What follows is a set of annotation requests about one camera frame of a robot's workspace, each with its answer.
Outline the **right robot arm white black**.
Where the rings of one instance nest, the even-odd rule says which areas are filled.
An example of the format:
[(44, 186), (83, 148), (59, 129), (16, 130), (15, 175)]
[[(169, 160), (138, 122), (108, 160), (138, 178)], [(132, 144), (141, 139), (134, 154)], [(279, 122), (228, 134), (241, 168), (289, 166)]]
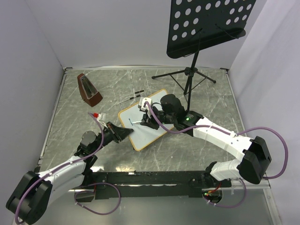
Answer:
[(144, 112), (140, 123), (142, 126), (171, 132), (166, 126), (172, 124), (176, 128), (175, 134), (184, 133), (203, 139), (234, 156), (231, 161), (212, 162), (206, 168), (204, 180), (208, 186), (214, 187), (220, 181), (233, 178), (243, 178), (252, 184), (261, 182), (271, 163), (270, 152), (263, 138), (239, 135), (197, 112), (185, 110), (174, 94), (167, 94), (160, 99), (161, 110), (154, 104), (149, 97), (140, 99), (138, 108)]

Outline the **yellow framed whiteboard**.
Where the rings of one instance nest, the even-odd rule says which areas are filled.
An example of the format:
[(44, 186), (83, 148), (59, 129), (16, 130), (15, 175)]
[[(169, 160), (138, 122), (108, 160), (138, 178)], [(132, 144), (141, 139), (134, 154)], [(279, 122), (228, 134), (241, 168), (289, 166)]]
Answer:
[(167, 133), (161, 127), (158, 130), (155, 130), (147, 126), (142, 126), (139, 123), (134, 124), (134, 122), (140, 121), (144, 114), (144, 112), (139, 111), (139, 100), (140, 97), (137, 98), (137, 101), (134, 104), (118, 113), (118, 118), (122, 126), (124, 128), (131, 128), (134, 130), (134, 132), (129, 135), (129, 139), (136, 151), (141, 151)]

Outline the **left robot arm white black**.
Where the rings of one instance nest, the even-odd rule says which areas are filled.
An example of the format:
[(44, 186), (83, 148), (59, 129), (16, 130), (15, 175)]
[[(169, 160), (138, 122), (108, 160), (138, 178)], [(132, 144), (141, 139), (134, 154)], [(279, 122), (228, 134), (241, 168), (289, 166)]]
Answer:
[(76, 153), (67, 161), (43, 172), (24, 174), (6, 203), (6, 208), (15, 215), (14, 224), (32, 225), (42, 217), (48, 205), (67, 191), (79, 186), (90, 187), (96, 153), (111, 142), (122, 142), (133, 131), (108, 122), (98, 134), (85, 132)]

